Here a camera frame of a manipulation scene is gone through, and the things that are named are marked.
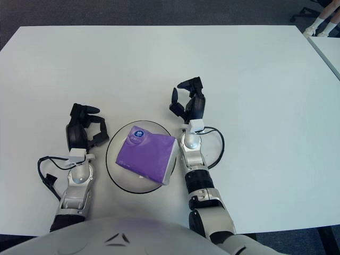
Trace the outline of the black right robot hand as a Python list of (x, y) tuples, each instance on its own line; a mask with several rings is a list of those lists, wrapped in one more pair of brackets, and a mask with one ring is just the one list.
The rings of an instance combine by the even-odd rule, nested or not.
[[(185, 89), (189, 92), (190, 100), (185, 107), (178, 102), (178, 89)], [(191, 120), (203, 119), (206, 99), (202, 89), (203, 85), (199, 76), (181, 82), (173, 88), (169, 110), (177, 117), (183, 118), (185, 124)]]

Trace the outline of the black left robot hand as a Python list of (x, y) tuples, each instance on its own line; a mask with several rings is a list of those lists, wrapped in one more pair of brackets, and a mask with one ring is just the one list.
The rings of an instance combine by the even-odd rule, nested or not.
[[(100, 109), (74, 103), (70, 112), (70, 122), (66, 126), (66, 138), (69, 151), (71, 149), (85, 149), (89, 153), (93, 147), (98, 147), (109, 140), (105, 119), (97, 116)], [(91, 140), (88, 139), (86, 129), (91, 123), (100, 124), (100, 132)]]

